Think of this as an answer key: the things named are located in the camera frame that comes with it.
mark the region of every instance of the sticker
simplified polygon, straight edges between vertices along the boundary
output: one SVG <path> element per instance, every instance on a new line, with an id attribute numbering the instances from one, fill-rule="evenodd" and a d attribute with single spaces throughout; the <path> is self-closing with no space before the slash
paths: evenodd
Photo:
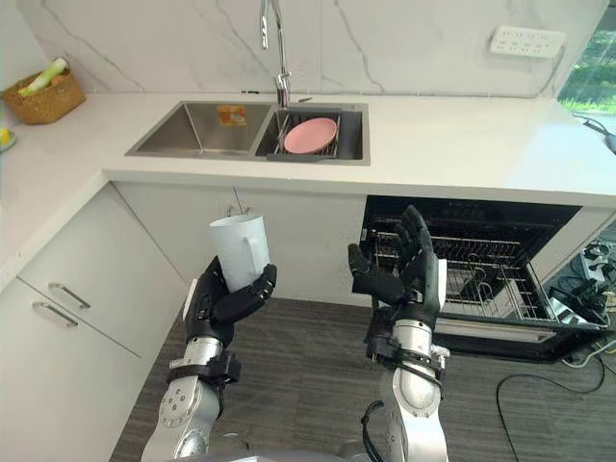
<path id="1" fill-rule="evenodd" d="M 223 127 L 246 126 L 246 110 L 243 104 L 221 104 L 216 106 L 216 110 Z"/>

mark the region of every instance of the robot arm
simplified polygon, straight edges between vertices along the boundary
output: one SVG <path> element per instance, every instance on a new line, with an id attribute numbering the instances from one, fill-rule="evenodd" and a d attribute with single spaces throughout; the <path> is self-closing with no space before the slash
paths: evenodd
<path id="1" fill-rule="evenodd" d="M 264 306 L 275 284 L 276 266 L 267 265 L 252 285 L 229 294 L 218 257 L 192 281 L 183 315 L 186 351 L 170 364 L 168 389 L 142 462 L 207 453 L 224 387 L 240 378 L 240 362 L 226 349 L 233 324 Z"/>
<path id="2" fill-rule="evenodd" d="M 397 226 L 398 274 L 371 268 L 355 244 L 348 259 L 357 292 L 372 295 L 386 306 L 372 314 L 366 338 L 367 355 L 387 371 L 381 381 L 388 416 L 387 454 L 391 462 L 446 462 L 447 445 L 439 422 L 445 360 L 449 351 L 432 344 L 432 332 L 445 302 L 447 262 L 434 254 L 421 215 L 409 207 Z M 372 462 L 382 462 L 367 431 L 364 445 Z"/>

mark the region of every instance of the pink plate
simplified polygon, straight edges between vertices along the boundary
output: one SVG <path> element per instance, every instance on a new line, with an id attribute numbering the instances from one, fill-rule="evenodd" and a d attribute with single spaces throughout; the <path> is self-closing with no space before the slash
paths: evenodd
<path id="1" fill-rule="evenodd" d="M 284 141 L 285 149 L 293 154 L 312 154 L 330 144 L 337 130 L 331 118 L 311 118 L 289 132 Z"/>

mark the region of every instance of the white mug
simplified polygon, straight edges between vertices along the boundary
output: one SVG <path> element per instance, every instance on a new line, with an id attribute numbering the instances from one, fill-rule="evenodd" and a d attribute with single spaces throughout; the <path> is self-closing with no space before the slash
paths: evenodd
<path id="1" fill-rule="evenodd" d="M 263 217 L 237 215 L 210 223 L 229 292 L 252 284 L 270 262 Z"/>

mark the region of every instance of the wicker basket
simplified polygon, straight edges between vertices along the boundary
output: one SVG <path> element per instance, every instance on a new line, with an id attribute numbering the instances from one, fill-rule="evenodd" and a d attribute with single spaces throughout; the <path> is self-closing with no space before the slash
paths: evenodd
<path id="1" fill-rule="evenodd" d="M 52 84 L 37 90 L 26 97 L 20 96 L 17 91 L 28 87 L 38 75 L 39 72 L 20 80 L 4 91 L 3 98 L 9 109 L 22 122 L 30 124 L 55 122 L 86 101 L 86 96 L 70 70 L 63 74 L 62 81 L 56 85 Z"/>

